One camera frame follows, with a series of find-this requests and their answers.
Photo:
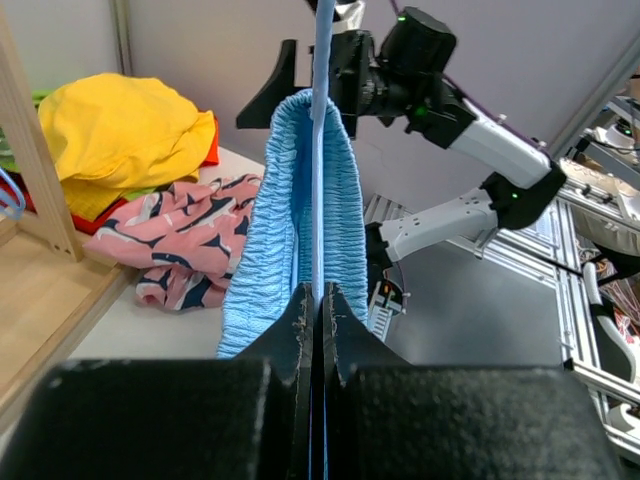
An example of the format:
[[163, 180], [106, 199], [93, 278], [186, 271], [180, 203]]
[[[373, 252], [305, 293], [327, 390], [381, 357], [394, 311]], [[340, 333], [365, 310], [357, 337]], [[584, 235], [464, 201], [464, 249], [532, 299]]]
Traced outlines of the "green shorts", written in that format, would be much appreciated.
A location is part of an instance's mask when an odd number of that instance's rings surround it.
[[[32, 104], [36, 111], [39, 110], [42, 101], [52, 93], [52, 90], [33, 90], [32, 91]], [[0, 148], [1, 168], [5, 171], [13, 174], [20, 172], [13, 150], [11, 149], [8, 139], [4, 132], [1, 132], [1, 148]]]

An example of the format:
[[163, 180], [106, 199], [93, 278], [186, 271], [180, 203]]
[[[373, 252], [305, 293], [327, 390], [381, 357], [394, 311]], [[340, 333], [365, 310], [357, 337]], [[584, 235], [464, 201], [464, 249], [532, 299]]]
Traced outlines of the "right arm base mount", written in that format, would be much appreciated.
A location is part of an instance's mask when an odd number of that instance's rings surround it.
[[406, 303], [411, 294], [403, 284], [395, 281], [389, 273], [383, 273], [371, 290], [368, 303], [368, 329], [383, 343], [391, 329], [392, 321], [406, 314]]

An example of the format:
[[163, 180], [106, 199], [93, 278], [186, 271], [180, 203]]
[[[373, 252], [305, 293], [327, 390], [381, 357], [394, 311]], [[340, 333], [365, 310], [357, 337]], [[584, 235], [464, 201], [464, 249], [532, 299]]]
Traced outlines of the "orange shorts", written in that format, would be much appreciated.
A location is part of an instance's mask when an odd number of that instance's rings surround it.
[[[204, 160], [200, 164], [201, 167], [213, 167], [219, 164], [219, 134], [215, 133], [211, 146]], [[151, 187], [142, 190], [134, 190], [126, 194], [122, 194], [114, 200], [105, 210], [103, 210], [95, 219], [89, 220], [74, 213], [71, 214], [74, 227], [77, 231], [87, 235], [93, 235], [106, 220], [120, 207], [126, 203], [132, 202], [144, 195], [164, 191], [168, 188], [168, 184]]]

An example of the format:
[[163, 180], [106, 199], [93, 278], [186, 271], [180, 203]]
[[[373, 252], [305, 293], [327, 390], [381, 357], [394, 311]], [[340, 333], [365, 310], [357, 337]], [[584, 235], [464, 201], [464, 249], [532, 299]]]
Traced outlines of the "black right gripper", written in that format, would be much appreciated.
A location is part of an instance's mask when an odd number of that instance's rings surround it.
[[[388, 81], [375, 65], [374, 54], [374, 39], [367, 30], [350, 30], [331, 38], [328, 92], [351, 139], [356, 138], [360, 117], [385, 116], [390, 106]], [[276, 107], [298, 91], [296, 55], [297, 41], [283, 40], [271, 75], [237, 115], [237, 129], [270, 127]]]

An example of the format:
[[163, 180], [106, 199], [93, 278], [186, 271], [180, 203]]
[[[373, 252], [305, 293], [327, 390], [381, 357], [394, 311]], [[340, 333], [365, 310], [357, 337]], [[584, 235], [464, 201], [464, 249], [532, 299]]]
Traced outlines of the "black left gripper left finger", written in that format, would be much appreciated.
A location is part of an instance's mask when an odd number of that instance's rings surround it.
[[62, 362], [34, 388], [5, 479], [307, 479], [313, 300], [231, 359]]

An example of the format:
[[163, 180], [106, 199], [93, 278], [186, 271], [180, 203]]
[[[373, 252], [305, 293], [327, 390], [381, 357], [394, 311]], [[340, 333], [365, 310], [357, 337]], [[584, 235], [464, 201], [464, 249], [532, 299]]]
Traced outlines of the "yellow shorts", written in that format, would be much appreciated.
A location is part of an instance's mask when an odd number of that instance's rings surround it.
[[199, 178], [217, 120], [157, 78], [102, 73], [66, 84], [38, 119], [71, 213], [93, 220], [122, 194]]

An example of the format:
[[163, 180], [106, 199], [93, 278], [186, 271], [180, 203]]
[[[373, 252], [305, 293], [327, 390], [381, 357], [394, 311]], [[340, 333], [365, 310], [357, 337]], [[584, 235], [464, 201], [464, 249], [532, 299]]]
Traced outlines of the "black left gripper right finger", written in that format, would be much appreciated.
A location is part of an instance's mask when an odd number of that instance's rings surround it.
[[425, 366], [322, 307], [329, 479], [621, 479], [586, 387], [560, 367]]

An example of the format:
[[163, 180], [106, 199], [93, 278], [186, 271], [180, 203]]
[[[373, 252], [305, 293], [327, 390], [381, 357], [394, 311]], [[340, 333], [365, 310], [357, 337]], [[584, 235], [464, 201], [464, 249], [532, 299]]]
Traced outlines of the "blue hanger of green shorts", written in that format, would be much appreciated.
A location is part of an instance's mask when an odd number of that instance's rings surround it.
[[18, 221], [25, 209], [25, 197], [8, 173], [1, 169], [1, 185], [6, 185], [7, 190], [1, 189], [1, 213], [13, 221]]

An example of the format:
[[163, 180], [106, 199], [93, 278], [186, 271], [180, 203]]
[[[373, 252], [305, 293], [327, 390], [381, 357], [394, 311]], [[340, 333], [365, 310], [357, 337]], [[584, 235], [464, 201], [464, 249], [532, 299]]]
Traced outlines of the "pink patterned shorts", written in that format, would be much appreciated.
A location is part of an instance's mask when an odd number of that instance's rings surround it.
[[141, 304], [167, 311], [222, 305], [242, 256], [262, 177], [175, 182], [118, 208], [86, 248], [142, 272]]

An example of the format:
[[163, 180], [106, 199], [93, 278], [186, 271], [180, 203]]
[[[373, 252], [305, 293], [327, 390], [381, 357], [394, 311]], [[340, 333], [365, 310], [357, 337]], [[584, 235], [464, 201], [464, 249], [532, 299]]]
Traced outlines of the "light blue shorts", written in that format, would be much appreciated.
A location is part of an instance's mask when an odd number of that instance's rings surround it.
[[[312, 92], [301, 90], [274, 110], [264, 177], [244, 250], [225, 295], [220, 359], [238, 355], [284, 312], [293, 290], [312, 279]], [[351, 141], [334, 103], [323, 140], [324, 274], [338, 284], [354, 315], [368, 319], [363, 198]]]

